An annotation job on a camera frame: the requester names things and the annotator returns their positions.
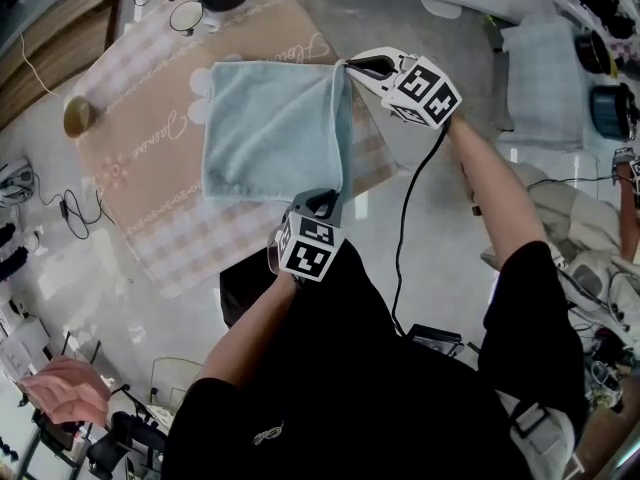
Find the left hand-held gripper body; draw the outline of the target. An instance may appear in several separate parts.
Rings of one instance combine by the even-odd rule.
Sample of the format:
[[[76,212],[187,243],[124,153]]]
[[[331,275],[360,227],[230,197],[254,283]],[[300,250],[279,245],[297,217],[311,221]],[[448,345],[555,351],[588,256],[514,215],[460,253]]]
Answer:
[[[344,240],[339,227],[290,211],[273,234],[275,273],[321,282]]]

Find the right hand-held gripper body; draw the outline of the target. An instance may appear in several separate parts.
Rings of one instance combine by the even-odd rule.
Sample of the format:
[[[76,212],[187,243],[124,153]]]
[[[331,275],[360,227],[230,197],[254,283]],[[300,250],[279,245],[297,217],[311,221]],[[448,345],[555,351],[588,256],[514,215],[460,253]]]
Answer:
[[[382,107],[404,122],[440,129],[461,104],[461,95],[424,56],[402,56],[398,74],[382,98]]]

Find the light blue towel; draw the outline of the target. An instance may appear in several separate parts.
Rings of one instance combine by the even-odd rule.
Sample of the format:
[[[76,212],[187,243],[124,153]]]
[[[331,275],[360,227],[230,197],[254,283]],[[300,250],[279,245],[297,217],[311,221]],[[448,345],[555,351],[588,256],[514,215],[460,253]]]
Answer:
[[[353,139],[344,62],[218,62],[210,78],[206,198],[290,203],[312,189],[344,190]]]

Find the person's left forearm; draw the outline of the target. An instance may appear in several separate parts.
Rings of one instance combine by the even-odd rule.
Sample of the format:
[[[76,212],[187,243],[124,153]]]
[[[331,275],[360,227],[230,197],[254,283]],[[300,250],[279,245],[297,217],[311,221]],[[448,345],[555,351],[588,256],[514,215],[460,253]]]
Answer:
[[[237,388],[245,385],[282,325],[296,293],[293,277],[279,273],[269,288],[215,344],[197,379],[217,379]]]

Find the person's right forearm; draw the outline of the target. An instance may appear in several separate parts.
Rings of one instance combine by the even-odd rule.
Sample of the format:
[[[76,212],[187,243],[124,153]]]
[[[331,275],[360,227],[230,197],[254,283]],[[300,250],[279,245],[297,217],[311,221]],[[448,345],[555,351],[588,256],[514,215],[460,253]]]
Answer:
[[[455,113],[448,137],[475,196],[500,266],[546,234],[521,180],[493,146]]]

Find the pale folded cloth pile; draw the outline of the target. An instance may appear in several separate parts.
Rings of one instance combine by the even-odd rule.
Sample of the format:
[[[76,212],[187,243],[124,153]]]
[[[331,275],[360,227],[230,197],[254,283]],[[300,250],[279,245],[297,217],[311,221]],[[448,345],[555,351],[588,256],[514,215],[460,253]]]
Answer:
[[[574,30],[563,17],[531,15],[501,31],[512,122],[500,135],[502,142],[556,151],[582,148],[586,96]]]

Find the person's black shirt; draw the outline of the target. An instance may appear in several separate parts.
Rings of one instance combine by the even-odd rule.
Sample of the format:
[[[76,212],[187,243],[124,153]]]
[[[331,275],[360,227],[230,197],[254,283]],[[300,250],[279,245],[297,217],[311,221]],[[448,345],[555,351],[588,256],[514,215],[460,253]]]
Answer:
[[[398,336],[344,244],[246,385],[188,390],[161,480],[534,480],[496,391],[565,413],[575,444],[586,421],[582,344],[547,244],[506,261],[483,324],[476,367]]]

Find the beige checkered floral tablecloth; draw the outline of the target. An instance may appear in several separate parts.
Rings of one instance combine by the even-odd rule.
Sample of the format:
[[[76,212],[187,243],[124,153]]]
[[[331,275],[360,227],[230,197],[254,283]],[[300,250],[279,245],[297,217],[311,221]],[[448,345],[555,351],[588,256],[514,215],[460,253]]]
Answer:
[[[75,87],[97,110],[77,146],[93,183],[151,281],[177,297],[261,249],[287,202],[208,199],[201,183],[205,123],[218,62],[331,65],[337,57],[297,0],[247,0],[198,38],[173,31],[164,3],[120,37]],[[352,88],[350,175],[359,195],[396,162]]]

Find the black power box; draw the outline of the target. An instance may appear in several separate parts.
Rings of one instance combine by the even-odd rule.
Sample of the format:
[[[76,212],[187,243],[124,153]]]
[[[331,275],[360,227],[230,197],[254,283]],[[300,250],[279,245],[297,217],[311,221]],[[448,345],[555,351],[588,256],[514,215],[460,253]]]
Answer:
[[[414,343],[448,357],[456,357],[465,347],[460,334],[420,324],[414,324],[407,337]]]

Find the white mug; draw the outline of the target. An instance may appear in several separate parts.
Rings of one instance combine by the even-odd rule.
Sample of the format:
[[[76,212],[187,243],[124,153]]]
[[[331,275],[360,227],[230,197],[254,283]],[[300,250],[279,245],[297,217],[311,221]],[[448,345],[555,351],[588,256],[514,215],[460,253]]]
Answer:
[[[201,37],[219,30],[221,20],[216,13],[206,9],[196,0],[177,5],[169,17],[169,26],[188,38]]]

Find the black cooking pot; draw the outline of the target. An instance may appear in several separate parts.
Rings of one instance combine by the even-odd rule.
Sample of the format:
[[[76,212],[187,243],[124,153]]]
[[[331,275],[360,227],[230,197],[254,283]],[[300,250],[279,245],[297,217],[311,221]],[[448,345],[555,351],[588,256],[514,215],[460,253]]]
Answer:
[[[612,61],[601,36],[595,32],[584,32],[574,39],[576,55],[581,66],[589,73],[611,75]]]

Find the blue cooking pot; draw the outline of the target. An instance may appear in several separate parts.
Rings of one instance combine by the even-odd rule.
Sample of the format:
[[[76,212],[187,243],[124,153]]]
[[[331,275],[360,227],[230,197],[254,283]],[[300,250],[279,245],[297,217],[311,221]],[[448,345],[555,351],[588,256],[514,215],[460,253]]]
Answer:
[[[596,131],[603,138],[618,142],[635,140],[640,109],[627,84],[593,87],[590,92],[590,114]]]

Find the brown bowl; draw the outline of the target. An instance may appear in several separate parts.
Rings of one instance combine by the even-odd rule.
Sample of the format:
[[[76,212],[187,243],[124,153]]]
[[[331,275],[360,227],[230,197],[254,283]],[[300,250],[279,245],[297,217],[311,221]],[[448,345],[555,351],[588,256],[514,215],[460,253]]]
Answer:
[[[84,97],[74,96],[65,106],[63,128],[66,135],[76,139],[84,134],[95,122],[95,107]]]

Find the white and grey helmet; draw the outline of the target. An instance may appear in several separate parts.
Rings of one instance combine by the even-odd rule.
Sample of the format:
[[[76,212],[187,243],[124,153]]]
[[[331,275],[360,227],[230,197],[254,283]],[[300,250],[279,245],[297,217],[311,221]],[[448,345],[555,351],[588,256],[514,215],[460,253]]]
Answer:
[[[33,196],[34,171],[26,158],[0,166],[0,208],[28,201]]]

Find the wooden step platform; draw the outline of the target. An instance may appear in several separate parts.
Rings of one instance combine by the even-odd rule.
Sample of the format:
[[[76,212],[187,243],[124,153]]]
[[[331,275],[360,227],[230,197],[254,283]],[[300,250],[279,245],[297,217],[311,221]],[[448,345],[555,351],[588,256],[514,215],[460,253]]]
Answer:
[[[120,0],[58,0],[0,54],[0,131],[113,44]]]

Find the grey waist bag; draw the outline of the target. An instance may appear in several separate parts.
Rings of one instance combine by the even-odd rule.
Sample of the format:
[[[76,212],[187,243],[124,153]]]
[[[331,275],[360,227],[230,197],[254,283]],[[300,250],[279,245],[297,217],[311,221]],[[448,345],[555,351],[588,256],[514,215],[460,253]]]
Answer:
[[[568,416],[537,402],[496,391],[507,412],[510,437],[534,480],[563,480],[574,455],[575,432]]]

